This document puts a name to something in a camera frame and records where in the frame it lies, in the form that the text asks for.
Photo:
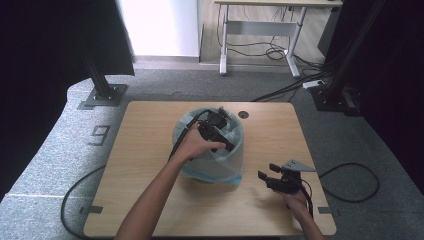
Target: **gray carpet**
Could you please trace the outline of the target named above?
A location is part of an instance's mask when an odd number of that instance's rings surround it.
[[[237,71],[221,77],[218,71],[160,69],[107,79],[129,85],[119,107],[78,110],[93,84],[85,80],[69,89],[62,116],[0,205],[1,239],[78,239],[60,221],[63,197],[84,175],[107,163],[130,101],[243,102],[294,82],[290,73]],[[287,101],[291,94],[272,101]],[[424,239],[423,195],[367,122],[342,113],[316,111],[304,89],[299,89],[291,102],[318,174],[355,162],[372,169],[381,184],[379,192],[364,203],[346,203],[327,195],[337,226],[337,233],[328,238]],[[104,143],[101,137],[92,136],[96,126],[110,127]],[[101,173],[76,187],[66,204],[66,222],[79,234]],[[322,185],[341,197],[359,199],[371,193],[376,182],[365,170],[349,166],[325,176]]]

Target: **white wall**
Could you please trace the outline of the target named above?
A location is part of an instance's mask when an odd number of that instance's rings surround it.
[[[199,57],[198,0],[117,0],[117,3],[133,55]]]

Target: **desk top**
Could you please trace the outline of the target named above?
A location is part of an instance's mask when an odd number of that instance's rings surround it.
[[[115,140],[84,233],[114,236],[139,195],[166,163],[175,124],[188,111],[220,107],[249,114],[243,124],[243,178],[237,186],[211,184],[180,174],[154,236],[282,236],[302,234],[282,197],[266,188],[257,171],[279,177],[269,163],[291,159],[314,167],[293,106],[289,103],[131,102]],[[324,235],[336,232],[315,172],[302,173],[313,189],[314,217]]]
[[[341,7],[341,0],[214,0],[222,5],[293,6],[293,7]]]

